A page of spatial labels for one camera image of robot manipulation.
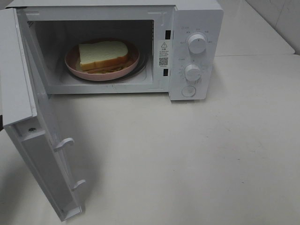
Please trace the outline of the round door release button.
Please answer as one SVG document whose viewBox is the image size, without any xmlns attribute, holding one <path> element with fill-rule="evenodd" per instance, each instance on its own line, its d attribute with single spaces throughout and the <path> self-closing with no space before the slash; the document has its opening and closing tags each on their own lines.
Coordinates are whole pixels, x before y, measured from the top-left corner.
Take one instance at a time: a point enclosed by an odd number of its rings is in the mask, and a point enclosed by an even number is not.
<svg viewBox="0 0 300 225">
<path fill-rule="evenodd" d="M 186 86 L 182 89 L 181 93 L 185 97 L 193 97 L 196 93 L 196 88 L 193 86 Z"/>
</svg>

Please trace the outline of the white bread sandwich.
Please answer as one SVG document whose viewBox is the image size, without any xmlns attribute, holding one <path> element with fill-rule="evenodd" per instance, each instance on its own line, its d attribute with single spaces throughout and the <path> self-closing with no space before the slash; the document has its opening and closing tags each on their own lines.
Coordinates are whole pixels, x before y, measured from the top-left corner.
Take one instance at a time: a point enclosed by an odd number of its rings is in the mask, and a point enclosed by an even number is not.
<svg viewBox="0 0 300 225">
<path fill-rule="evenodd" d="M 121 41 L 79 44 L 78 49 L 83 71 L 116 66 L 128 60 L 128 47 Z"/>
</svg>

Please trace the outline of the pink round plate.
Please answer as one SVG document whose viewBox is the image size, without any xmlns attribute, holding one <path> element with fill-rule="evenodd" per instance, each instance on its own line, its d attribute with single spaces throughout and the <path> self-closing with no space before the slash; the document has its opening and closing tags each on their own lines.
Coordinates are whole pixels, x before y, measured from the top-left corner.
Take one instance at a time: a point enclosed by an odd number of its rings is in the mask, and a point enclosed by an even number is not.
<svg viewBox="0 0 300 225">
<path fill-rule="evenodd" d="M 138 48 L 128 41 L 101 38 L 72 47 L 66 53 L 65 64 L 81 79 L 105 82 L 128 75 L 137 67 L 140 56 Z"/>
</svg>

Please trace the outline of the white microwave door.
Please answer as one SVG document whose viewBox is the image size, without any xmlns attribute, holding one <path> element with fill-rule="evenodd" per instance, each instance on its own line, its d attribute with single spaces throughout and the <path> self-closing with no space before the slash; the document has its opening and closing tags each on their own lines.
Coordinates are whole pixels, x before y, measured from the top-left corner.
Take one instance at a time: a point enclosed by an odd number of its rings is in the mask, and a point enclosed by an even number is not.
<svg viewBox="0 0 300 225">
<path fill-rule="evenodd" d="M 83 210 L 62 138 L 42 82 L 45 66 L 22 9 L 0 12 L 0 84 L 3 127 L 61 221 Z"/>
</svg>

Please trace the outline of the lower white timer knob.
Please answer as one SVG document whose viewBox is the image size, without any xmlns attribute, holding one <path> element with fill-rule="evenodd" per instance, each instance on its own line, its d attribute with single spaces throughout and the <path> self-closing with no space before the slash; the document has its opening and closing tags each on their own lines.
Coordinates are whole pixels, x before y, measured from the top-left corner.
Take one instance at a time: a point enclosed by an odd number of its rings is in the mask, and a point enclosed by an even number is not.
<svg viewBox="0 0 300 225">
<path fill-rule="evenodd" d="M 196 82 L 202 77 L 200 68 L 195 64 L 190 64 L 184 69 L 185 78 L 190 82 Z"/>
</svg>

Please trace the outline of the white warning label sticker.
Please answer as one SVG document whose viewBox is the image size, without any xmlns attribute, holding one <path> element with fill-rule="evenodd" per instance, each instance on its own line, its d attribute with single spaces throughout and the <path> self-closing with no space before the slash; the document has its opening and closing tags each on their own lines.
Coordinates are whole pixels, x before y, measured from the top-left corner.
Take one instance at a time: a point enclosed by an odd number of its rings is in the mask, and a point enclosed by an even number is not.
<svg viewBox="0 0 300 225">
<path fill-rule="evenodd" d="M 157 65 L 160 68 L 167 68 L 172 44 L 170 40 L 159 40 L 157 42 Z"/>
</svg>

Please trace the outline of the white microwave oven body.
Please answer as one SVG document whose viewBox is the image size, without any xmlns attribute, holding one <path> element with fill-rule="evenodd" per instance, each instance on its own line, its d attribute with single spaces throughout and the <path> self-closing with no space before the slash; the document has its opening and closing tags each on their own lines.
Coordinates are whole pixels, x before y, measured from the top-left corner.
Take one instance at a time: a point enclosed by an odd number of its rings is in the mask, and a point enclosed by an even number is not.
<svg viewBox="0 0 300 225">
<path fill-rule="evenodd" d="M 171 100 L 205 99 L 223 19 L 215 0 L 14 0 L 10 8 L 22 9 L 31 34 L 38 41 L 49 94 L 108 94 L 166 92 Z M 193 54 L 188 37 L 207 37 L 206 49 Z M 74 45 L 94 39 L 115 38 L 134 44 L 148 57 L 143 70 L 113 81 L 93 82 L 72 75 L 64 56 Z M 158 67 L 157 43 L 170 40 L 169 64 Z M 184 69 L 197 65 L 202 77 L 185 78 Z M 193 97 L 181 91 L 196 88 Z"/>
</svg>

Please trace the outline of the upper white power knob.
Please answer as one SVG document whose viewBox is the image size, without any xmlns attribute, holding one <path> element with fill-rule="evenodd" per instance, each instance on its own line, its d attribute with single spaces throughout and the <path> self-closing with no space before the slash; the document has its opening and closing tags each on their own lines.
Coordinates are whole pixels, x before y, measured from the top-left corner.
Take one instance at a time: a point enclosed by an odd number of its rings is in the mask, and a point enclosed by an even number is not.
<svg viewBox="0 0 300 225">
<path fill-rule="evenodd" d="M 204 33 L 196 32 L 187 38 L 189 51 L 193 54 L 200 54 L 206 49 L 207 37 Z"/>
</svg>

